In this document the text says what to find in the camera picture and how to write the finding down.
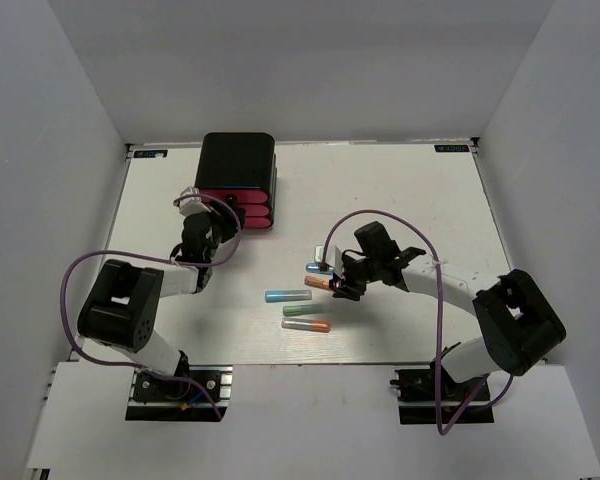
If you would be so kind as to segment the orange pen refill tube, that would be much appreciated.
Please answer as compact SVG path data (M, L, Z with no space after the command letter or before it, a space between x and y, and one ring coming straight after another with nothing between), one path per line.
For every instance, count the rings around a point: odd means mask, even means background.
M304 284L311 288L316 288L316 289L321 289L321 290L329 290L330 289L329 281L326 278L306 276L304 278Z

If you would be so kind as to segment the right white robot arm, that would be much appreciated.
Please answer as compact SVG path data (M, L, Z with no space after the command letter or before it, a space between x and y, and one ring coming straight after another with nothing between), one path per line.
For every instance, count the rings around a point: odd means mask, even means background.
M440 348L431 363L432 388L443 398L455 398L469 381L497 371L520 377L566 339L562 321L523 270L496 276L455 267L423 249L400 248L377 221L354 236L357 253L331 245L316 251L321 270L332 272L334 297L358 301L369 284L381 282L429 296L477 320L478 337Z

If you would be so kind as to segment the pink drawer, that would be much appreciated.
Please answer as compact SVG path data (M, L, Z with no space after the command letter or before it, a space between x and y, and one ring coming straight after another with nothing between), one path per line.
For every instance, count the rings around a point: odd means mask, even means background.
M250 230L265 230L273 226L270 216L246 216L242 228Z
M228 197L234 198L237 203L244 204L266 204L270 201L269 193L260 189L200 188L199 191L201 194L205 194L222 201L225 201Z
M265 217L271 214L268 204L231 203L231 206L237 211L243 211L246 217Z

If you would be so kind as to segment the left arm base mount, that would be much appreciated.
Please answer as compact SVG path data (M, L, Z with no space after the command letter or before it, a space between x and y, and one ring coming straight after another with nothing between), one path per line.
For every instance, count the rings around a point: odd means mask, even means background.
M165 382L147 372L135 373L127 402L126 421L199 423L219 422L208 394L223 416L229 406L232 366L191 366L190 384Z

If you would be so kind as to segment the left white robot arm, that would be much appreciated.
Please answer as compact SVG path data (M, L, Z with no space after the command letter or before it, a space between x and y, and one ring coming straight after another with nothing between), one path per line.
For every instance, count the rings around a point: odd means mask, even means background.
M196 189L183 192L174 205L184 216L181 240L166 259L131 253L107 253L106 260L78 315L78 334L126 357L120 364L157 377L168 398L179 399L191 387L186 354L155 330L163 298L201 293L208 285L220 246L236 251L246 219L237 199L223 200Z

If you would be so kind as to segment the pink bottom drawer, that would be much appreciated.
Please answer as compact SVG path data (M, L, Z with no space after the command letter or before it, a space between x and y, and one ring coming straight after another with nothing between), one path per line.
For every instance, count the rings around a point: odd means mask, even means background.
M273 226L270 216L246 216L242 228L250 230L265 230Z

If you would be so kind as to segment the blue pen refill tube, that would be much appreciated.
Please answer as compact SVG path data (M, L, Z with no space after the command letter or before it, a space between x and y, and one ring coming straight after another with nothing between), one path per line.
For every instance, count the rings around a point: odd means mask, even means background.
M308 263L306 265L306 271L314 274L327 274L327 270L322 270L318 264Z

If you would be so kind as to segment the light blue clear tube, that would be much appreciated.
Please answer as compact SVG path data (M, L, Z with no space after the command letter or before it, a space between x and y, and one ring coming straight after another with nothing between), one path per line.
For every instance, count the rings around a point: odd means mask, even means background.
M310 290L268 290L264 294L267 303L309 301L312 299Z

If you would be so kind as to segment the pink top drawer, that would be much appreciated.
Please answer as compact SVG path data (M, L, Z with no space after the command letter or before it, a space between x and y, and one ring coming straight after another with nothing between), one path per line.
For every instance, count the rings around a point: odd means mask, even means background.
M228 197L234 198L237 203L244 204L266 204L270 201L269 193L260 189L200 188L199 191L201 194L205 194L222 201L225 201Z

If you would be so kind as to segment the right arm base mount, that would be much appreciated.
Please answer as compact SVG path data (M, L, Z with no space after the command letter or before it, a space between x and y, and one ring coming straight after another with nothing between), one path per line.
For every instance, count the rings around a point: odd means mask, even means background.
M434 369L432 367L407 368L395 371L389 384L397 394L401 425L436 424L434 380ZM446 373L443 373L441 418L444 425L450 422L479 382L479 378L473 378L463 383L456 383ZM492 408L487 407L490 401L490 390L488 385L485 384L459 417L457 424L493 423Z

